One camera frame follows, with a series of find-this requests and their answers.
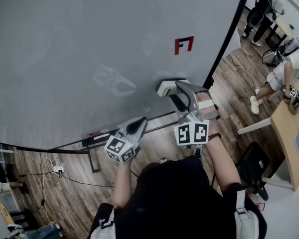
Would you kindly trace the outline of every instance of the wristwatch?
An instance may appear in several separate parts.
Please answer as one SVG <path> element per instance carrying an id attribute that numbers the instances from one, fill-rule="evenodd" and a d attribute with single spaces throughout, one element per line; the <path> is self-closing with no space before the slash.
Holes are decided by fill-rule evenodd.
<path id="1" fill-rule="evenodd" d="M 221 134 L 220 134 L 220 133 L 214 133 L 214 134 L 211 134 L 211 135 L 208 137 L 208 141 L 210 141 L 212 138 L 215 138 L 215 137 L 219 137 L 219 139 L 221 139 Z"/>

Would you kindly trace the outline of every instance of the floor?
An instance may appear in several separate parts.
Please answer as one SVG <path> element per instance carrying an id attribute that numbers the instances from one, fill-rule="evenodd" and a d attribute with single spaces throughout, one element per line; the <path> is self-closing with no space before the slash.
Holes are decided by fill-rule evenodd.
<path id="1" fill-rule="evenodd" d="M 238 25 L 240 35 L 242 35 L 244 29 L 242 23 L 246 22 L 246 16 L 247 11 L 242 15 Z M 236 50 L 231 54 L 236 64 L 246 66 L 248 75 L 254 79 L 256 87 L 260 87 L 265 83 L 268 74 L 268 68 L 261 64 L 261 56 L 268 49 L 264 43 L 268 33 L 267 31 L 261 39 L 263 44 L 261 48 L 252 45 L 250 43 L 251 37 L 249 37 L 248 39 L 241 39 L 242 50 Z M 270 103 L 264 100 L 263 105 L 260 107 L 260 114 L 256 116 L 251 113 L 249 103 L 249 97 L 254 95 L 253 83 L 246 76 L 245 69 L 242 66 L 234 66 L 231 58 L 227 56 L 219 63 L 213 77 L 215 83 L 210 92 L 214 102 L 220 109 L 221 119 L 218 124 L 222 134 L 222 142 L 226 149 L 233 160 L 237 162 L 242 154 L 236 143 L 239 143 L 242 149 L 246 149 L 251 142 L 256 141 L 270 157 L 270 166 L 266 171 L 266 175 L 271 174 L 278 168 L 284 158 L 273 128 L 268 126 L 244 135 L 238 135 L 237 130 L 269 117 L 282 97 L 275 98 Z M 154 128 L 175 120 L 175 115 L 169 115 L 150 121 L 149 127 Z M 162 157 L 178 160 L 191 154 L 191 150 L 176 145 L 172 126 L 145 134 L 140 141 L 140 145 L 142 150 L 132 164 L 132 170 L 136 174 L 140 174 L 147 164 L 158 162 Z M 81 148 L 80 144 L 69 147 L 69 149 L 78 148 Z M 94 165 L 100 168 L 99 173 L 92 174 L 86 154 L 47 155 L 46 153 L 15 150 L 14 155 L 6 155 L 6 158 L 9 163 L 14 163 L 17 175 L 40 174 L 41 161 L 49 157 L 51 160 L 55 158 L 58 164 L 65 167 L 64 175 L 67 178 L 83 183 L 112 186 L 117 170 L 116 163 L 106 157 L 103 148 L 91 150 L 91 155 Z M 211 181 L 213 168 L 206 150 L 202 162 Z M 28 208 L 33 212 L 37 210 L 34 215 L 40 225 L 48 223 L 48 214 L 51 221 L 56 221 L 61 225 L 65 238 L 86 238 L 98 206 L 103 202 L 110 201 L 113 188 L 81 185 L 66 178 L 59 178 L 57 175 L 52 175 L 51 179 L 49 175 L 46 176 L 48 178 L 44 180 L 44 188 L 47 210 L 43 207 L 37 210 L 42 200 L 40 175 L 19 178 L 21 181 L 26 181 L 30 188 L 29 195 L 22 195 L 20 192 L 15 193 L 19 206 Z M 136 185 L 134 175 L 132 175 L 132 185 L 133 187 Z"/>

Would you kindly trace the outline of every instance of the person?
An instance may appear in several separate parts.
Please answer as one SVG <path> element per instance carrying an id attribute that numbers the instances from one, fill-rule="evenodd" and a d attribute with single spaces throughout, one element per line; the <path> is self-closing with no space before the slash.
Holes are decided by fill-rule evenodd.
<path id="1" fill-rule="evenodd" d="M 6 239 L 58 239 L 63 237 L 60 225 L 53 222 L 37 230 L 27 231 L 20 225 L 10 225 L 10 227 L 12 226 L 15 228 Z"/>
<path id="2" fill-rule="evenodd" d="M 206 93 L 198 93 L 197 97 L 200 101 L 210 99 Z M 201 112 L 214 110 L 211 107 Z M 206 146 L 223 196 L 209 185 L 200 159 L 201 145 L 183 160 L 149 164 L 139 175 L 133 193 L 132 161 L 129 161 L 119 165 L 112 204 L 99 206 L 88 239 L 101 238 L 100 235 L 107 239 L 236 238 L 239 191 L 243 192 L 245 208 L 258 217 L 259 236 L 252 238 L 264 238 L 267 224 L 246 194 L 236 166 L 217 133 L 216 122 L 210 122 L 209 136 L 212 138 Z"/>
<path id="3" fill-rule="evenodd" d="M 261 47 L 261 44 L 258 42 L 260 38 L 263 36 L 263 34 L 266 32 L 266 30 L 273 24 L 274 22 L 274 16 L 273 14 L 279 13 L 283 14 L 283 5 L 284 5 L 284 0 L 272 0 L 272 11 L 268 12 L 266 15 L 264 15 L 264 19 L 261 22 L 253 40 L 251 41 L 252 44 L 256 45 L 257 47 Z M 243 37 L 246 38 L 251 30 L 253 28 L 250 26 L 246 26 L 245 31 L 243 33 Z"/>
<path id="4" fill-rule="evenodd" d="M 285 88 L 285 100 L 289 101 L 290 86 L 299 80 L 299 49 L 290 54 L 285 61 L 281 62 L 267 76 L 267 82 L 261 89 L 256 89 L 256 96 L 250 97 L 251 111 L 253 114 L 259 114 L 259 105 L 263 97 L 271 95 Z"/>
<path id="5" fill-rule="evenodd" d="M 29 189 L 25 182 L 0 182 L 0 193 L 9 192 L 14 189 L 19 189 L 22 194 L 27 193 L 29 194 Z"/>

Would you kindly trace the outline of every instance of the black pants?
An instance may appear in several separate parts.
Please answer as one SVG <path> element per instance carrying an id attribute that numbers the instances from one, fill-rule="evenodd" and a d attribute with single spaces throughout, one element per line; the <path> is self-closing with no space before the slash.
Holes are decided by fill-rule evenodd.
<path id="1" fill-rule="evenodd" d="M 272 22 L 266 17 L 264 16 L 263 21 L 261 22 L 258 31 L 256 32 L 255 36 L 254 36 L 254 42 L 258 42 L 260 40 L 260 38 L 263 36 L 263 34 L 266 32 L 266 30 L 272 25 Z M 246 34 L 250 34 L 251 30 L 253 28 L 250 26 L 246 26 L 245 29 L 245 33 Z"/>

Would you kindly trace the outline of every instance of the black and white marker cube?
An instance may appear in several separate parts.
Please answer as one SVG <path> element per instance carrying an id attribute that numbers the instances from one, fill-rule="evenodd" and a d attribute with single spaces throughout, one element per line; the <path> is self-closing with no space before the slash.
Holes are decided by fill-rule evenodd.
<path id="1" fill-rule="evenodd" d="M 206 144 L 209 120 L 192 121 L 174 127 L 177 145 Z"/>
<path id="2" fill-rule="evenodd" d="M 126 163 L 135 156 L 135 149 L 133 144 L 123 141 L 113 135 L 110 136 L 108 142 L 104 147 L 109 158 L 115 160 L 120 164 Z"/>

